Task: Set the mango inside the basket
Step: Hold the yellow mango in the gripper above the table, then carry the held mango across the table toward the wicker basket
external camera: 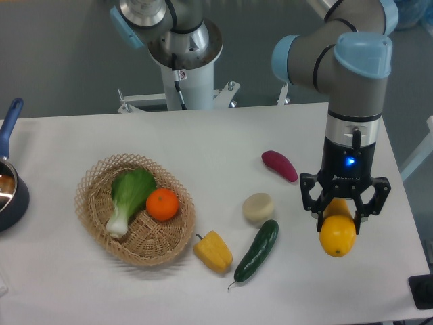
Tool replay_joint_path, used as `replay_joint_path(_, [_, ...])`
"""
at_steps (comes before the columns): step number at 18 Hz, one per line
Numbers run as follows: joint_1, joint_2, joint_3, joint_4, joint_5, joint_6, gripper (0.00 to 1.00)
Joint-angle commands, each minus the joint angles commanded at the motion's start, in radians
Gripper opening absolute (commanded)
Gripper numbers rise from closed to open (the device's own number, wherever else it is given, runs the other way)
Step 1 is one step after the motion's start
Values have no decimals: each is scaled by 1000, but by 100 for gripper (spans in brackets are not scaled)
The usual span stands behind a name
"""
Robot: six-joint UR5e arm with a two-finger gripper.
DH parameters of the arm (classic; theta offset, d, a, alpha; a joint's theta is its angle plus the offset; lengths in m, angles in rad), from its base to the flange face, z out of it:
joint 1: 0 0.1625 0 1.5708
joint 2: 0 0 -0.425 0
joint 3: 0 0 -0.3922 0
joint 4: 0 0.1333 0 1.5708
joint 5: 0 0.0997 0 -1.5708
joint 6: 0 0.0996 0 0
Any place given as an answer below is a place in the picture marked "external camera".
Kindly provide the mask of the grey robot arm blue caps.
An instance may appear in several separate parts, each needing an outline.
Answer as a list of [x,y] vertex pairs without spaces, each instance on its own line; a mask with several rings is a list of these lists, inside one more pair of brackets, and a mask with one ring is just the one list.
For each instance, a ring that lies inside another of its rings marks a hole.
[[[329,97],[321,168],[302,173],[303,206],[321,229],[335,198],[351,199],[355,224],[382,210],[390,192],[371,176],[378,127],[391,72],[393,1],[312,1],[324,25],[307,37],[289,35],[271,56],[274,75]],[[169,110],[219,106],[214,61],[223,40],[201,1],[119,1],[110,18],[133,48],[147,47],[159,64]]]

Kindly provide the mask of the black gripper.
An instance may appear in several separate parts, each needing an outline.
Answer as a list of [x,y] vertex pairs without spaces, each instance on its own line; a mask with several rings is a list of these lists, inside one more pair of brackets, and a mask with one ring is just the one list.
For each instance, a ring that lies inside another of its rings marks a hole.
[[[370,215],[380,214],[391,187],[387,178],[371,176],[375,147],[376,144],[372,143],[353,148],[325,138],[318,173],[300,174],[303,207],[316,216],[318,232],[325,220],[324,211],[333,198],[353,200],[356,235],[359,235],[362,222]],[[369,202],[363,203],[361,195],[370,186],[374,187],[375,192]]]

